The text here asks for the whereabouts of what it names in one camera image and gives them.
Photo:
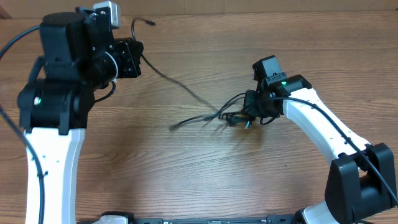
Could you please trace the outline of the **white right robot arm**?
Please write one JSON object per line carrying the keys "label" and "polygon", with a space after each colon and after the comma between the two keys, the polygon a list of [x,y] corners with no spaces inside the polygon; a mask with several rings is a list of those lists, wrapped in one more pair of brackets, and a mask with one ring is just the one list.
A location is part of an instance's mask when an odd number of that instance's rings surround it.
{"label": "white right robot arm", "polygon": [[371,144],[342,123],[301,75],[255,75],[242,115],[293,121],[330,166],[324,200],[299,210],[292,223],[359,223],[397,206],[394,156],[384,144]]}

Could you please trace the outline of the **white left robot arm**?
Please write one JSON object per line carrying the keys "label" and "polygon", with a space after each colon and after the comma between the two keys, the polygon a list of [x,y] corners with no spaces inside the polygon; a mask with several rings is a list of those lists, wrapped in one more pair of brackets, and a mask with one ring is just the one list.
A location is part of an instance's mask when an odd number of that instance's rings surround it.
{"label": "white left robot arm", "polygon": [[107,7],[46,15],[43,55],[17,97],[28,161],[26,223],[75,223],[76,175],[95,91],[136,78],[143,45],[115,38]]}

